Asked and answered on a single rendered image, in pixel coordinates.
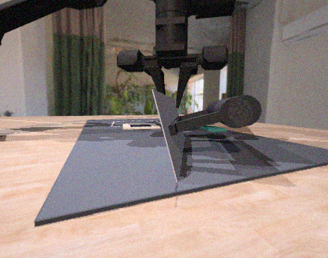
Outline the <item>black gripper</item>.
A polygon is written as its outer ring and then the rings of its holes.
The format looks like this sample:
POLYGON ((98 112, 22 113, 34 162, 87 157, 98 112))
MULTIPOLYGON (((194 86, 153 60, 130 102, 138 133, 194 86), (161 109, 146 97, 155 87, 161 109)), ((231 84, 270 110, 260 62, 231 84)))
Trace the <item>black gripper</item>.
POLYGON ((179 108, 186 84, 191 75, 197 74, 198 65, 204 70, 221 70, 228 63, 228 50, 225 46, 203 46, 201 54, 187 54, 188 17, 179 11, 160 13, 155 26, 156 55, 144 56, 139 50, 120 51, 117 67, 129 73, 146 72, 157 91, 165 94, 162 66, 180 66, 176 98, 179 108))

